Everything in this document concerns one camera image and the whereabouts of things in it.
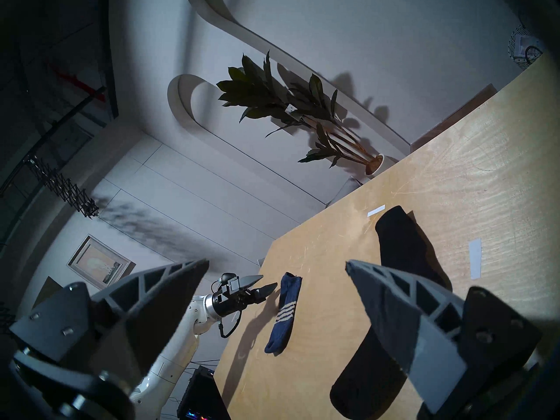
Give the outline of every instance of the striped sock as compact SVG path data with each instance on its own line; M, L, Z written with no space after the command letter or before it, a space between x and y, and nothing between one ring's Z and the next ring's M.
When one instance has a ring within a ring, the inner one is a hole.
M301 277L287 272L280 282L280 300L278 315L264 352L267 354L281 353L290 339L293 316L296 312L297 297L300 294Z

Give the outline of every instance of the cable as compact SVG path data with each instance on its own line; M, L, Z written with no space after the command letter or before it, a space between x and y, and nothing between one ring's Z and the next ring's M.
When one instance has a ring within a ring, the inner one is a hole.
M534 46L534 45L527 46L527 48L525 48L525 61L527 62L527 66L531 66L531 64L532 64L532 63L530 62L530 60L529 60L529 55L528 55L528 51L529 51L530 49L536 49L536 50L540 53L540 55L543 55L543 52L542 52L539 48L537 48L536 46Z
M231 334L233 334L233 332L235 331L235 329L237 328L237 326L239 325L239 323L241 322L241 313L242 311L239 311L239 317L237 318L237 322L235 323L234 327L231 329L231 331L229 333L227 333L227 335L223 335L223 324L222 321L220 320L218 322L218 328L220 328L220 335L222 336L222 339L227 339Z
M192 364L200 364L200 363L207 363L209 361L220 361L220 360L200 360L200 361L191 361Z

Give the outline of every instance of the framed picture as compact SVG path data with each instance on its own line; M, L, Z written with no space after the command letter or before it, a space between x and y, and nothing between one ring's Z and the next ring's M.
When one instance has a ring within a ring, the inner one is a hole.
M103 289L130 274L136 263L88 235L68 266L95 287Z

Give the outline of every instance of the paper tag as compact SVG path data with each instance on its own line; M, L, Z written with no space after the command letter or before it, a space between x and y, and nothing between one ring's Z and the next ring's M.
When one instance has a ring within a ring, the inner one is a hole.
M297 108L295 106L293 106L292 104L288 104L287 108L286 108L286 113L291 114L293 113L295 110L297 110Z
M476 238L469 242L470 279L480 278L482 271L482 240Z
M368 217L371 217L372 215L375 215L377 212L381 212L385 210L385 205L380 206L379 208L374 209L373 211L370 211L367 213Z

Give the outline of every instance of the plant stem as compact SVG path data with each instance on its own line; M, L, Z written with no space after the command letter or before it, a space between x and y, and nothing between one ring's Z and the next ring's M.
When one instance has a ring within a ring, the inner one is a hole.
M327 137L329 138L329 141L332 142L333 145L336 145L337 147L343 148L344 150L346 150L348 153L350 153L352 156L358 158L359 160L363 161L365 164L367 164L368 162L371 162L371 160L367 159L366 157L360 155L359 153L356 153L354 150L352 150L352 148L346 147L344 144L341 144L340 142L333 140L334 138L340 139L342 140L344 143L349 144L349 142L344 139L343 137L341 137L340 135L337 134L332 134L332 136L330 134L327 134Z
M307 117L307 116L304 116L304 117L305 117L307 120L310 120L311 122L315 123L315 128L317 127L317 121L316 121L316 120L313 120L313 119L311 119L310 117ZM338 134L332 132L332 131L333 131L332 129L331 129L330 131L331 131L331 133L332 133L334 136L336 136L337 138L341 139L344 143L348 144L348 146L351 146L351 147L353 147L354 149L356 149L358 152L361 152L362 154L366 155L366 158L364 158L363 156L359 155L358 153L353 153L353 155L356 155L357 157L359 157L359 158L361 158L361 159L363 159L364 161L367 161L367 162L371 162L371 161L373 161L373 160L375 159L375 157L374 157L374 156L371 156L358 142L353 143L353 142L351 142L351 141L348 141L348 139L344 138L343 136L338 135ZM346 133L346 134L348 135L348 137L352 138L352 137L348 134L348 132L346 132L345 129L342 129L342 131L343 131L344 133ZM329 135L329 128L325 128L325 133L327 134L327 136Z
M338 124L335 123L335 125L337 126L338 129L340 129L342 132L344 132L344 134L346 134L349 138L352 138L352 140L354 140L355 144L348 142L348 144L350 144L352 147L356 148L357 150L359 150L360 152L362 152L364 155L368 156L371 158L371 160L373 161L375 159L375 156L370 155L367 150L360 144L360 142L358 142L358 140L356 138L354 138L352 135L350 135L346 129L340 127Z

